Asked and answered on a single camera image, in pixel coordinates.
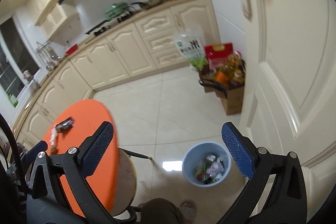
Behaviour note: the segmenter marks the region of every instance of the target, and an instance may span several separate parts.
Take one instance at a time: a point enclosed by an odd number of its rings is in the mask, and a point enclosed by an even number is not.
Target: trash can
[[[197,164],[204,160],[209,154],[219,156],[223,160],[224,164],[224,175],[223,177],[211,184],[203,184],[198,181],[195,177],[195,168]],[[221,183],[231,169],[231,158],[228,150],[224,148],[223,145],[215,143],[215,142],[202,142],[194,145],[189,151],[185,154],[184,159],[182,161],[182,173],[187,181],[189,181],[192,185],[198,187],[211,187],[215,186],[218,183]]]

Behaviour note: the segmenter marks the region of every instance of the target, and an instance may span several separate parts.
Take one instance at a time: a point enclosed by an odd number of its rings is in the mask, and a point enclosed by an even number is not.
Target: slipper
[[[182,205],[184,203],[189,203],[194,208],[182,207]],[[180,209],[180,211],[183,214],[185,219],[191,221],[192,223],[195,222],[196,215],[197,215],[197,206],[196,206],[196,203],[193,200],[185,199],[184,201],[182,201],[179,209]]]

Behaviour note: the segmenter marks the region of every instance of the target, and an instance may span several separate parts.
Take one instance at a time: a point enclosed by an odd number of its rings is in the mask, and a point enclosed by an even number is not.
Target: gas stove
[[[98,25],[94,26],[92,29],[87,31],[85,34],[94,34],[96,37],[101,35],[102,33],[108,31],[109,29],[117,26],[119,23],[131,18],[134,16],[136,12],[132,11],[125,11],[124,13],[120,14],[118,17],[115,17],[111,20],[104,20],[100,22]]]

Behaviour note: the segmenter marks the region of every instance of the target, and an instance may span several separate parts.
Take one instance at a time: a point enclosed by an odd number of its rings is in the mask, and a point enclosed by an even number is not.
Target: screw
[[[266,149],[265,147],[259,147],[259,148],[258,148],[258,152],[259,152],[260,154],[265,155],[265,154],[267,153],[267,149]]]
[[[295,152],[290,152],[289,155],[290,155],[293,159],[295,159],[295,158],[297,157],[297,154],[296,154]]]
[[[39,152],[39,153],[37,154],[37,156],[38,156],[39,158],[43,158],[44,155],[45,155],[45,153],[44,153],[43,151],[41,151],[41,152]]]
[[[75,147],[70,147],[69,150],[68,150],[68,153],[69,153],[69,154],[74,154],[74,153],[76,153],[76,151],[77,151],[77,148],[75,148]]]

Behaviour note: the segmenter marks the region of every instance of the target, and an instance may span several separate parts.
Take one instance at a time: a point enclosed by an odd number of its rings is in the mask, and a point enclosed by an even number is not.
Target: wooden countertop
[[[79,54],[81,51],[85,50],[86,48],[88,48],[90,45],[94,44],[96,41],[102,39],[103,37],[109,35],[112,32],[115,32],[116,30],[136,21],[139,20],[141,18],[144,18],[148,15],[157,13],[159,11],[168,9],[171,6],[175,6],[175,5],[179,5],[179,4],[183,4],[183,3],[187,3],[190,1],[194,1],[194,0],[171,0],[165,3],[162,3],[161,5],[158,5],[156,7],[153,7],[149,10],[143,10],[140,11],[139,13],[137,13],[136,15],[134,15],[133,17],[119,23],[118,25],[114,26],[113,28],[109,29],[108,31],[104,32],[103,34],[101,34],[100,36],[95,37],[94,34],[91,34],[89,37],[85,38],[83,41],[81,41],[78,44],[78,50],[76,50],[72,55],[70,56],[66,56],[63,58],[63,60],[59,63],[59,65],[57,66],[57,68],[49,73],[40,83],[41,88],[34,94],[32,94],[29,99],[27,100],[26,106],[21,110],[20,115],[18,116],[18,118],[16,119],[16,121],[14,122],[14,125],[12,127],[12,131],[14,134],[14,137],[16,138],[18,136],[18,133],[21,130],[21,127],[23,125],[23,122],[25,121],[29,111],[31,110],[32,106],[35,104],[36,100],[38,99],[38,97],[41,95],[41,93],[43,92],[43,90],[46,88],[46,86],[50,83],[50,81],[54,78],[54,76],[59,72],[59,70],[73,57],[75,57],[77,54]]]

